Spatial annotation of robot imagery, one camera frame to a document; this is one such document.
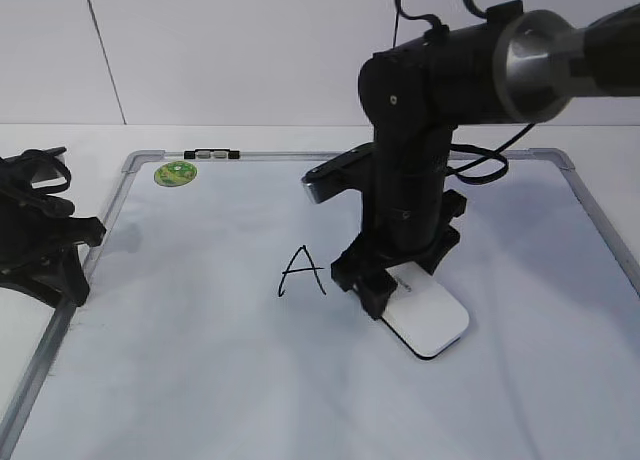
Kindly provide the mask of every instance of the whiteboard eraser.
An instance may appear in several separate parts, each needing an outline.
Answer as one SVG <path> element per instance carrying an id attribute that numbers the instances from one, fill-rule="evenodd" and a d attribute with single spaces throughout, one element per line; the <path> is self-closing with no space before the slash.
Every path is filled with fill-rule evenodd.
<path id="1" fill-rule="evenodd" d="M 469 313 L 447 289 L 413 262 L 387 271 L 398 287 L 382 319 L 416 356 L 431 359 L 460 338 Z"/>

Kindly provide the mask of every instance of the round sticker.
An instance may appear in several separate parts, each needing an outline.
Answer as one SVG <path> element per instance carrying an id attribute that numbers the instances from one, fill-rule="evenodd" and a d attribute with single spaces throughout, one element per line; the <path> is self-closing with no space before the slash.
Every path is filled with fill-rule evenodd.
<path id="1" fill-rule="evenodd" d="M 177 161 L 161 166 L 153 176 L 163 187 L 181 187 L 196 178 L 198 169 L 189 162 Z"/>

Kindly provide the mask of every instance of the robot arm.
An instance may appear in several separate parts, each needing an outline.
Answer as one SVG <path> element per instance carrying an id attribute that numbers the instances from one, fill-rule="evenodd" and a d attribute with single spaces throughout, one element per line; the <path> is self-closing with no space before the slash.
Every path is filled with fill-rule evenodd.
<path id="1" fill-rule="evenodd" d="M 397 287 L 387 268 L 414 261 L 433 273 L 460 239 L 449 222 L 464 213 L 465 199 L 443 193 L 459 125 L 533 124 L 573 97 L 640 95 L 640 6 L 583 29 L 550 11 L 525 13 L 521 1 L 483 16 L 455 31 L 433 15 L 408 17 L 434 28 L 374 54 L 360 71 L 373 143 L 303 178 L 317 203 L 346 189 L 362 193 L 361 233 L 331 275 L 374 319 Z M 494 178 L 506 173 L 504 163 Z"/>

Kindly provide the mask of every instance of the cable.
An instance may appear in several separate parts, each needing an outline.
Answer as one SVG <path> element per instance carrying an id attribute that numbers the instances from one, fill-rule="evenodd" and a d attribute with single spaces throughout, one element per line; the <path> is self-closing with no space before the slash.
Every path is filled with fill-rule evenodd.
<path id="1" fill-rule="evenodd" d="M 393 47 L 396 48 L 398 42 L 398 24 L 400 23 L 400 13 L 396 10 L 396 23 L 393 26 Z"/>
<path id="2" fill-rule="evenodd" d="M 442 28 L 442 22 L 437 15 L 434 15 L 433 13 L 425 13 L 423 15 L 409 15 L 402 8 L 402 0 L 394 0 L 394 4 L 396 7 L 396 13 L 402 18 L 405 18 L 407 20 L 426 20 L 431 24 L 431 27 L 433 29 L 439 30 Z"/>
<path id="3" fill-rule="evenodd" d="M 455 175 L 458 178 L 458 180 L 460 180 L 461 182 L 467 183 L 469 185 L 485 185 L 487 183 L 498 180 L 499 178 L 502 178 L 509 171 L 509 161 L 504 155 L 502 155 L 502 152 L 504 152 L 507 148 L 512 146 L 522 137 L 524 137 L 535 126 L 536 126 L 535 123 L 530 123 L 529 125 L 524 127 L 522 130 L 520 130 L 518 133 L 516 133 L 513 137 L 511 137 L 511 139 L 509 139 L 508 141 L 500 145 L 495 150 L 488 150 L 486 148 L 476 147 L 474 145 L 464 145 L 464 144 L 451 145 L 452 152 L 473 153 L 476 155 L 481 155 L 481 157 L 458 168 L 449 167 L 447 171 L 447 176 Z M 490 173 L 488 175 L 481 175 L 478 177 L 462 175 L 462 172 L 466 172 L 471 168 L 477 167 L 478 165 L 483 164 L 487 160 L 498 160 L 503 164 L 503 166 L 499 170 L 493 173 Z"/>
<path id="4" fill-rule="evenodd" d="M 473 0 L 462 0 L 465 8 L 471 15 L 475 15 L 478 18 L 487 18 L 487 12 L 484 10 L 480 10 L 480 8 L 476 5 L 476 2 Z"/>

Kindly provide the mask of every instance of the whiteboard frame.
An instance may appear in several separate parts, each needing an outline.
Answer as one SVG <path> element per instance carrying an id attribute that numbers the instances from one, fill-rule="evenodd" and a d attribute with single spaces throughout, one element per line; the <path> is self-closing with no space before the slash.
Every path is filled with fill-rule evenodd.
<path id="1" fill-rule="evenodd" d="M 241 152 L 239 159 L 229 159 L 227 155 L 219 158 L 190 159 L 191 162 L 245 162 L 245 161 L 318 161 L 325 162 L 339 155 L 340 152 Z M 574 195 L 593 222 L 599 234 L 609 247 L 609 250 L 629 279 L 629 282 L 640 296 L 640 266 L 633 254 L 624 244 L 620 235 L 593 198 L 586 185 L 576 172 L 574 164 L 565 152 L 554 148 L 532 148 L 528 150 L 513 150 L 506 152 L 509 160 L 545 160 L 552 162 L 562 173 L 571 187 Z M 84 272 L 89 279 L 93 275 L 102 253 L 103 246 L 108 241 L 109 232 L 115 225 L 129 190 L 135 181 L 136 174 L 145 163 L 166 162 L 184 159 L 185 152 L 165 152 L 164 150 L 140 150 L 131 153 L 122 167 L 120 179 L 113 190 L 106 211 L 102 215 L 107 228 L 107 236 L 102 245 L 92 248 L 83 263 Z M 467 160 L 474 155 L 452 153 L 451 160 Z M 43 333 L 38 346 L 27 366 L 22 380 L 14 394 L 11 403 L 0 423 L 0 460 L 9 460 L 20 434 L 29 418 L 31 409 L 49 369 L 53 365 L 60 349 L 60 345 L 69 328 L 76 310 L 76 306 L 68 300 L 63 300 L 54 311 L 49 324 Z"/>

